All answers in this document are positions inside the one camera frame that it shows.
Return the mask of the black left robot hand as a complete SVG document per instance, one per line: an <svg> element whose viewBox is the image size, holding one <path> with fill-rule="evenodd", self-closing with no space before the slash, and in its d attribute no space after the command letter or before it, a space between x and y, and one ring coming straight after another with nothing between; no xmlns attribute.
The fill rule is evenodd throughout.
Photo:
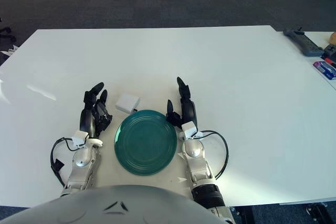
<svg viewBox="0 0 336 224"><path fill-rule="evenodd" d="M104 83L96 84L84 94L84 109L80 115L80 130L87 132L90 138L99 138L102 131L112 122L113 116L106 108L108 92Z"/></svg>

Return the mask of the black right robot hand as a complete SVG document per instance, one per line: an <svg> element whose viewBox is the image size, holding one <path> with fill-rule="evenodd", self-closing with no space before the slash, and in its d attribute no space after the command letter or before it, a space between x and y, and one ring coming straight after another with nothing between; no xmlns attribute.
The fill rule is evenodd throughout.
<svg viewBox="0 0 336 224"><path fill-rule="evenodd" d="M182 126L184 124L193 123L194 126L191 127L192 131L187 133L187 138L194 138L198 132L197 128L197 115L194 102L191 100L191 93L189 86L184 83L184 81L177 77L178 90L180 94L181 112L179 115L173 109L173 103L170 99L167 101L167 113L166 120L173 126L178 127L182 131L185 131Z"/></svg>

